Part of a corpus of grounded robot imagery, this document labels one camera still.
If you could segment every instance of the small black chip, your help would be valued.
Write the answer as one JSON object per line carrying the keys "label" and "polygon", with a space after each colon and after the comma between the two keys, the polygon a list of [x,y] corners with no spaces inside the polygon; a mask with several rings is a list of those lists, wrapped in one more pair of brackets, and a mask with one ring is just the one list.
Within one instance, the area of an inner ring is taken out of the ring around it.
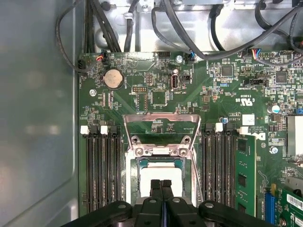
{"label": "small black chip", "polygon": [[99,124],[99,120],[93,120],[93,124]]}
{"label": "small black chip", "polygon": [[271,121],[272,122],[279,122],[280,120],[281,120],[281,115],[278,115],[278,114],[272,114],[271,116],[270,116],[270,119],[271,119]]}
{"label": "small black chip", "polygon": [[157,126],[156,127],[156,133],[161,133],[162,132],[162,127],[161,126]]}
{"label": "small black chip", "polygon": [[238,140],[238,150],[246,152],[246,140]]}
{"label": "small black chip", "polygon": [[194,108],[193,108],[193,107],[189,107],[189,108],[188,108],[188,112],[189,112],[189,113],[193,113],[193,112],[194,112]]}
{"label": "small black chip", "polygon": [[238,203],[238,211],[242,213],[246,213],[246,207],[244,207],[242,204]]}
{"label": "small black chip", "polygon": [[223,77],[231,77],[232,76],[232,65],[223,65],[221,67],[221,75]]}
{"label": "small black chip", "polygon": [[277,84],[285,84],[285,83],[287,83],[287,72],[286,71],[278,71],[278,72],[276,72],[276,83]]}
{"label": "small black chip", "polygon": [[275,126],[274,125],[269,125],[268,126],[268,131],[275,131]]}
{"label": "small black chip", "polygon": [[241,174],[238,174],[238,184],[243,187],[246,187],[246,177]]}
{"label": "small black chip", "polygon": [[213,129],[214,129],[213,124],[211,124],[211,123],[205,124],[205,131],[212,131]]}
{"label": "small black chip", "polygon": [[99,129],[96,125],[91,125],[89,131],[93,135],[99,134]]}
{"label": "small black chip", "polygon": [[112,134],[117,134],[118,133],[118,127],[117,126],[111,126],[110,127],[110,132]]}
{"label": "small black chip", "polygon": [[210,109],[210,105],[203,105],[202,106],[202,110],[209,110]]}

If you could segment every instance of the dimm slot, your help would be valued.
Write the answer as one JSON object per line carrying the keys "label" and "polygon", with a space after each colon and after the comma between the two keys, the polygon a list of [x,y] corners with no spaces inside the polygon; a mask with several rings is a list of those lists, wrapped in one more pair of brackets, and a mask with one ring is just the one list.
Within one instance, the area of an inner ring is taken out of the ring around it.
{"label": "dimm slot", "polygon": [[212,191],[212,200],[215,201],[216,199],[216,191],[217,191],[217,185],[216,185],[216,136],[212,136],[212,149],[211,149],[211,173],[212,173],[212,185],[211,185],[211,191]]}
{"label": "dimm slot", "polygon": [[216,134],[216,150],[215,150],[215,166],[216,166],[216,201],[222,202],[221,192],[222,192],[222,173],[221,173],[221,154],[222,154],[222,135],[220,133]]}

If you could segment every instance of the green circuit board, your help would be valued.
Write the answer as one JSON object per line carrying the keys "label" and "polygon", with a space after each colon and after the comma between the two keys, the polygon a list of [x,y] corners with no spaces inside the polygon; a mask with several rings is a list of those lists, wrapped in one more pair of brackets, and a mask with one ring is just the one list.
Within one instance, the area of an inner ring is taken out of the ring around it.
{"label": "green circuit board", "polygon": [[[181,63],[176,62],[178,55]],[[296,57],[290,51],[260,56],[275,62]],[[96,57],[84,54],[80,64],[90,65]],[[109,70],[118,70],[123,77],[118,87],[108,87],[113,82],[113,77],[105,77]],[[272,112],[273,106],[279,106],[278,113]],[[204,199],[265,220],[265,193],[271,184],[284,183],[287,176],[303,179],[303,169],[291,162],[294,157],[288,153],[286,137],[287,116],[301,114],[302,109],[302,62],[280,68],[243,53],[218,61],[181,52],[109,53],[106,61],[79,74],[79,126],[90,130],[87,134],[81,128],[79,139],[80,215],[115,200],[134,204],[140,196],[140,166],[149,159],[132,159],[127,170],[129,143],[123,116],[172,112],[201,117],[194,149]],[[221,122],[223,130],[216,128]],[[106,135],[100,133],[102,126]],[[141,142],[168,144],[191,136],[195,124],[157,119],[128,127]],[[197,204],[201,201],[198,192],[196,197],[189,193],[197,190],[189,180],[191,160],[152,158],[180,166],[185,179],[182,195]]]}

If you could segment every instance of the blue expansion slot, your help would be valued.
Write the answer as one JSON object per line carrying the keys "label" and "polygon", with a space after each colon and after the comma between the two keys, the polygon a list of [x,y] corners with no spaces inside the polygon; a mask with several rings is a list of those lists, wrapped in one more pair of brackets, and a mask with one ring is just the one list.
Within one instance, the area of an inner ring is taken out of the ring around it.
{"label": "blue expansion slot", "polygon": [[275,224],[276,198],[269,192],[265,193],[265,221]]}

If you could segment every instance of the capacitor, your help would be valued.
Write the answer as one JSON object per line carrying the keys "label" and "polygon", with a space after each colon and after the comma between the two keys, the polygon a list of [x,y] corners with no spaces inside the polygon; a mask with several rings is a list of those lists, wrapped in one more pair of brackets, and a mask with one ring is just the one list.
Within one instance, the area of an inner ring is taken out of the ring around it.
{"label": "capacitor", "polygon": [[270,154],[272,154],[272,155],[278,153],[278,151],[279,151],[279,150],[278,150],[277,147],[271,147],[271,148],[269,149],[269,152],[270,152]]}
{"label": "capacitor", "polygon": [[267,108],[267,112],[269,112],[270,114],[278,114],[280,112],[280,107],[278,105],[270,105]]}
{"label": "capacitor", "polygon": [[227,124],[228,123],[228,118],[227,117],[220,117],[219,122],[222,124]]}

